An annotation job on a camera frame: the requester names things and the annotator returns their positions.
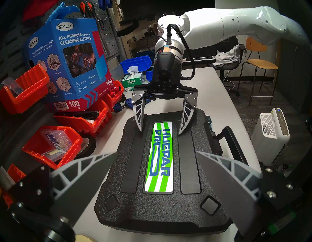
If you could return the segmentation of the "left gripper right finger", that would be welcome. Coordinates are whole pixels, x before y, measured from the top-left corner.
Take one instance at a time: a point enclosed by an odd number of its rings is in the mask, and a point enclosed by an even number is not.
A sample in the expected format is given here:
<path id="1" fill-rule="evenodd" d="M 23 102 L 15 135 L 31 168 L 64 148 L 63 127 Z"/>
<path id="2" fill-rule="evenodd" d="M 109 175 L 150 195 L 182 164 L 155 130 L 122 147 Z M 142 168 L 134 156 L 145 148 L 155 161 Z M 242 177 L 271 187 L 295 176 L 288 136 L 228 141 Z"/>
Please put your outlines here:
<path id="1" fill-rule="evenodd" d="M 258 172 L 241 161 L 201 151 L 196 158 L 240 235 L 274 235 L 296 217 L 303 191 L 271 167 Z"/>

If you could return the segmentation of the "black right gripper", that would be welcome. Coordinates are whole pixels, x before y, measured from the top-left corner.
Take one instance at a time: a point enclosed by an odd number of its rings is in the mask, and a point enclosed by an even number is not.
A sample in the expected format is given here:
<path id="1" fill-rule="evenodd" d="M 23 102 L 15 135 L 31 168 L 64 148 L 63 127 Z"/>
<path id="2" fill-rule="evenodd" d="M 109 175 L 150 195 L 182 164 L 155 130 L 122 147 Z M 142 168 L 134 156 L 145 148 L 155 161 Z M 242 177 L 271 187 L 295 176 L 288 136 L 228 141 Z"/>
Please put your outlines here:
<path id="1" fill-rule="evenodd" d="M 196 88 L 174 84 L 171 82 L 150 82 L 148 84 L 135 85 L 132 94 L 134 118 L 139 130 L 143 130 L 144 108 L 146 99 L 156 98 L 171 100 L 184 98 L 183 111 L 178 134 L 186 129 L 197 107 L 198 90 Z"/>

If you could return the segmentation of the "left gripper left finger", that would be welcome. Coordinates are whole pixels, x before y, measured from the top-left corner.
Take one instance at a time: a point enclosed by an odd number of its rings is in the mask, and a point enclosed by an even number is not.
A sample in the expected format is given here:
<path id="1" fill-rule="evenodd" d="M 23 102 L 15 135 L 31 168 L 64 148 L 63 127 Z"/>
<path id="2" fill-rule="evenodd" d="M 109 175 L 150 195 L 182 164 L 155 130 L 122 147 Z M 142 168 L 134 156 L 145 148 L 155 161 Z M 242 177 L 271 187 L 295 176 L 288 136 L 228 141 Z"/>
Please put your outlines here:
<path id="1" fill-rule="evenodd" d="M 117 158 L 117 152 L 75 159 L 51 172 L 41 165 L 13 185 L 8 193 L 36 217 L 63 216 L 74 225 Z"/>

